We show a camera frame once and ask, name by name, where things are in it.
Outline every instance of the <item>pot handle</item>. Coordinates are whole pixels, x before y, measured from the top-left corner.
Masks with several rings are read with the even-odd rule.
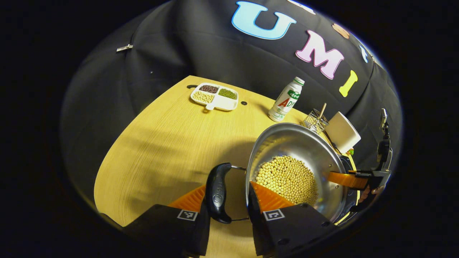
[[[221,223],[231,223],[231,217],[225,212],[226,185],[225,176],[231,169],[231,163],[226,162],[215,166],[209,173],[206,182],[205,202],[210,216]]]

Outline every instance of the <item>wire rack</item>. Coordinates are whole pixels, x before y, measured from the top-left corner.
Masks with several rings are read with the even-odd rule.
[[[322,115],[322,119],[319,121],[318,117],[320,112],[317,109],[313,109],[308,116],[302,121],[302,126],[309,130],[317,133],[318,135],[325,130],[328,125],[328,120]]]

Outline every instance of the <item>pink letter m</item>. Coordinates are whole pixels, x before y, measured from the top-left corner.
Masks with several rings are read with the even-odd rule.
[[[302,50],[296,52],[297,57],[306,62],[311,62],[311,54],[314,51],[314,66],[317,67],[327,62],[320,71],[329,79],[333,79],[338,64],[344,60],[340,51],[332,49],[325,52],[324,39],[312,30],[308,30],[309,39]]]

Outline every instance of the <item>white bottle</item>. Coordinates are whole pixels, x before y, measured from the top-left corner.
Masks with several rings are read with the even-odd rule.
[[[268,111],[269,118],[276,122],[282,121],[300,97],[303,85],[304,81],[295,77],[293,81],[284,88],[274,102],[273,107]]]

